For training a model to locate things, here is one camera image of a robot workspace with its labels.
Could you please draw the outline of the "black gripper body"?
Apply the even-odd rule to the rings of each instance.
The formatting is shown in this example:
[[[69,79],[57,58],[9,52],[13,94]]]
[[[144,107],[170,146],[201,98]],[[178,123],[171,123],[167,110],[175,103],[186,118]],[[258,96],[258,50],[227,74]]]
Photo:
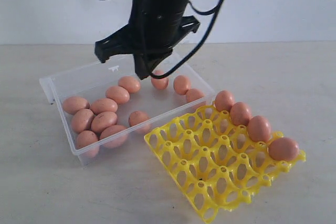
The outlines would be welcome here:
[[[170,56],[173,48],[200,22],[184,16],[186,0],[133,0],[127,24],[127,53],[137,56]]]

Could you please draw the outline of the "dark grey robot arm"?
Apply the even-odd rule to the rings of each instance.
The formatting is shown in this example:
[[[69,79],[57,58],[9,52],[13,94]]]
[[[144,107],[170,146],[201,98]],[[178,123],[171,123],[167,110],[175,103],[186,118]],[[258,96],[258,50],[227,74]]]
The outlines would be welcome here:
[[[132,0],[128,23],[97,41],[94,54],[101,63],[115,55],[132,55],[136,75],[147,78],[183,38],[197,32],[200,22],[184,16],[188,1]]]

